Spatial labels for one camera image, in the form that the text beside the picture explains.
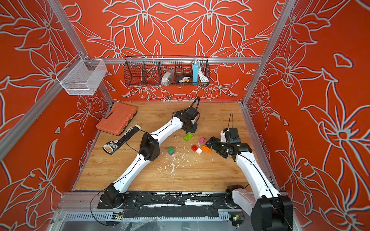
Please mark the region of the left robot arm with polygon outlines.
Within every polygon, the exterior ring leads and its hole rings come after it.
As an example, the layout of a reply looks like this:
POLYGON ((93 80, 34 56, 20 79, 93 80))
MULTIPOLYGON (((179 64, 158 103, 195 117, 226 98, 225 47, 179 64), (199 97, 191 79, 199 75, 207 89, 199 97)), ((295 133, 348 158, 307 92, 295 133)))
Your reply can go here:
POLYGON ((195 133, 200 113, 195 108, 173 112, 173 117, 158 130, 143 134, 139 151, 134 161, 122 173, 118 179, 104 189, 104 196, 112 208, 119 208, 124 204, 123 194, 127 192, 129 186, 137 175, 150 162, 156 160, 161 152, 160 145, 177 130, 184 130, 186 133, 195 133))

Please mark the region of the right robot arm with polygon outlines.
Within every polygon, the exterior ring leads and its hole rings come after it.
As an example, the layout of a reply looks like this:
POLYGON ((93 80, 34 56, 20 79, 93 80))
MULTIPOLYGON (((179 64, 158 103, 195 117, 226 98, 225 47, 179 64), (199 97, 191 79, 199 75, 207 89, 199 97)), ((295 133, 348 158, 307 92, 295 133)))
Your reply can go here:
POLYGON ((243 209, 250 217, 255 231, 293 229, 291 199, 282 195, 267 179, 247 143, 241 143, 237 138, 223 142, 219 138, 211 137, 206 146, 224 158, 232 157, 244 173, 253 195, 242 186, 229 186, 225 191, 225 198, 229 205, 243 209))

